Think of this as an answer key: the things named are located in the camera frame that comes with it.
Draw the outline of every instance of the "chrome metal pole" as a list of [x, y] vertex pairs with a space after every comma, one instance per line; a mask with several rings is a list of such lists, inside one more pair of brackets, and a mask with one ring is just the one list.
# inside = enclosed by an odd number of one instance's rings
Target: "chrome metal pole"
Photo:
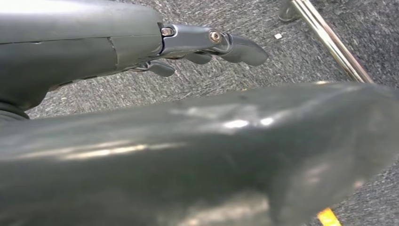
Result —
[[288, 5], [291, 5], [313, 29], [323, 45], [352, 80], [363, 83], [374, 83], [366, 70], [364, 70], [356, 58], [350, 53], [331, 27], [328, 26], [326, 21], [309, 0], [290, 0], [287, 5], [284, 5], [284, 7], [281, 8], [281, 10], [283, 11], [283, 9], [289, 8], [290, 6]]

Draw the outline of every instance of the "gray carpet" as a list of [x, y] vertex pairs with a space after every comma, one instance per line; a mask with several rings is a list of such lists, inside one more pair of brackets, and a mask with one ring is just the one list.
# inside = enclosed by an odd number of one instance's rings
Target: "gray carpet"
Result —
[[[158, 10], [165, 22], [209, 25], [259, 43], [270, 59], [260, 67], [214, 59], [208, 65], [172, 62], [176, 74], [122, 73], [83, 81], [49, 93], [32, 118], [149, 105], [230, 90], [278, 86], [287, 82], [345, 81], [332, 57], [303, 21], [282, 23], [279, 0], [131, 1]], [[373, 79], [399, 86], [399, 0], [314, 0], [321, 14]], [[276, 40], [274, 35], [283, 38]], [[344, 226], [399, 225], [399, 164], [334, 207]], [[314, 220], [309, 225], [318, 225]]]

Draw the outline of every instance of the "metal bolt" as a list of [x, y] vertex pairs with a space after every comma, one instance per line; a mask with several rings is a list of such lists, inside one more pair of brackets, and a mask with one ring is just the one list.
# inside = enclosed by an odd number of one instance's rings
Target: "metal bolt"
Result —
[[209, 32], [209, 39], [214, 43], [214, 44], [218, 44], [222, 41], [222, 35], [220, 32], [211, 30]]
[[170, 27], [164, 27], [161, 29], [162, 36], [172, 36], [175, 32]]

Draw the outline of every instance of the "yellow tag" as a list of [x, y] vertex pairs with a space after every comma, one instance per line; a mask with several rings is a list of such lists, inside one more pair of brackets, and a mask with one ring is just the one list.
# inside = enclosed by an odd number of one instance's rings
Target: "yellow tag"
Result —
[[317, 215], [323, 226], [342, 226], [330, 208], [327, 208]]

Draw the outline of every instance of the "metal chair leg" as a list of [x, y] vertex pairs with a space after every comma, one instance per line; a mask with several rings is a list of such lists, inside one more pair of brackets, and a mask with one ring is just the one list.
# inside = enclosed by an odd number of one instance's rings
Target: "metal chair leg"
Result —
[[293, 21], [299, 18], [298, 12], [296, 11], [294, 5], [291, 2], [292, 0], [281, 1], [279, 19], [284, 22]]
[[279, 14], [280, 19], [292, 21], [295, 19], [296, 14], [313, 29], [323, 45], [352, 80], [374, 83], [309, 0], [283, 0]]

